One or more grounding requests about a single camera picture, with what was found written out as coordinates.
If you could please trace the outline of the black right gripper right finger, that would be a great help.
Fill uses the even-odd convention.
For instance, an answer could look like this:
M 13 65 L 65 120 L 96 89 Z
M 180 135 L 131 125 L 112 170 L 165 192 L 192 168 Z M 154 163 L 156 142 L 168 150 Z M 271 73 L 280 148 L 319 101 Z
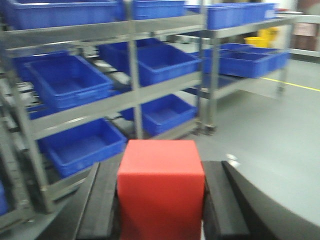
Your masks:
M 318 240 L 320 227 L 251 183 L 228 161 L 204 161 L 207 240 Z

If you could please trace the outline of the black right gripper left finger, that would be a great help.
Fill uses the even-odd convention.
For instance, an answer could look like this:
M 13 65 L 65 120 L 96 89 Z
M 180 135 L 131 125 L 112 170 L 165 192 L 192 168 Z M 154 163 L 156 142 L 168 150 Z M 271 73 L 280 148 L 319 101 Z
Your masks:
M 118 240 L 117 161 L 95 164 L 47 227 L 48 240 Z

